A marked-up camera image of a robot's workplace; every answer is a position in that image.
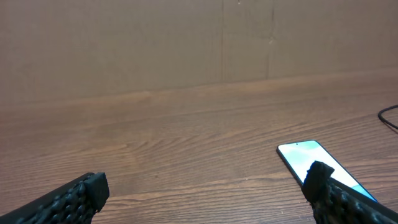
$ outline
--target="phone screen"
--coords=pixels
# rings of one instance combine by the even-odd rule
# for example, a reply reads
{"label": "phone screen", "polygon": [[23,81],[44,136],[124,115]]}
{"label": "phone screen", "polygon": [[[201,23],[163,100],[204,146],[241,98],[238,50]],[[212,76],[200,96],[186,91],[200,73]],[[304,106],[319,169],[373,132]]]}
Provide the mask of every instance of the phone screen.
{"label": "phone screen", "polygon": [[310,166],[315,161],[320,161],[335,169],[332,178],[377,202],[317,141],[283,144],[278,146],[278,150],[301,180],[301,185]]}

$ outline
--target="mobile phone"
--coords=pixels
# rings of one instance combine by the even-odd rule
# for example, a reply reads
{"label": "mobile phone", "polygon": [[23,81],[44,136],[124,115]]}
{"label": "mobile phone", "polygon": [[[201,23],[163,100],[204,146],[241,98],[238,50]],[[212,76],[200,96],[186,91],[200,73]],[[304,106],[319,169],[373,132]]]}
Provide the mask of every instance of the mobile phone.
{"label": "mobile phone", "polygon": [[319,142],[309,140],[282,144],[278,146],[277,152],[300,186],[303,185],[312,163],[320,161],[335,169],[331,175],[332,178],[377,202]]}

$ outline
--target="wall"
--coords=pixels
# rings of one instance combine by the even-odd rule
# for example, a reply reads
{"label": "wall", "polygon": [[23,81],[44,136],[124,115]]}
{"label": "wall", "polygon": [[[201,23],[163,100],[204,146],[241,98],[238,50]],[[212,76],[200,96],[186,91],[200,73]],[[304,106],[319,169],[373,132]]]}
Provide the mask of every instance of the wall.
{"label": "wall", "polygon": [[0,105],[398,66],[396,0],[3,0]]}

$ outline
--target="wooden table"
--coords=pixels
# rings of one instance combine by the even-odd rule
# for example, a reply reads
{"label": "wooden table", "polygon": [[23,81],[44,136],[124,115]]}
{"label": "wooden table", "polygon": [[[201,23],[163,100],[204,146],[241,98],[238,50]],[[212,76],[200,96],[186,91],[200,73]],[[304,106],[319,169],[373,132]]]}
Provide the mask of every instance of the wooden table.
{"label": "wooden table", "polygon": [[0,213],[103,171],[93,223],[314,223],[275,152],[305,139],[397,211],[398,135],[376,116],[397,86],[380,70],[3,106]]}

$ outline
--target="wire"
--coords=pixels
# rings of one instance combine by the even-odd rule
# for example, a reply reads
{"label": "wire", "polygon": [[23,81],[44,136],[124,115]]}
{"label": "wire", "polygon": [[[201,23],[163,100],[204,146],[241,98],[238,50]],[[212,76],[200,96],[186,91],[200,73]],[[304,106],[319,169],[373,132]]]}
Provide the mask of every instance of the wire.
{"label": "wire", "polygon": [[380,119],[381,122],[386,123],[386,124],[388,124],[389,126],[395,128],[395,129],[398,129],[398,126],[394,125],[393,123],[391,123],[390,121],[388,121],[386,118],[383,118],[383,116],[382,116],[382,114],[383,114],[384,112],[389,111],[389,110],[392,110],[392,109],[395,109],[395,108],[398,108],[398,105],[390,106],[389,108],[380,110],[380,112],[379,112],[379,114],[378,114],[377,116],[379,117],[379,119]]}

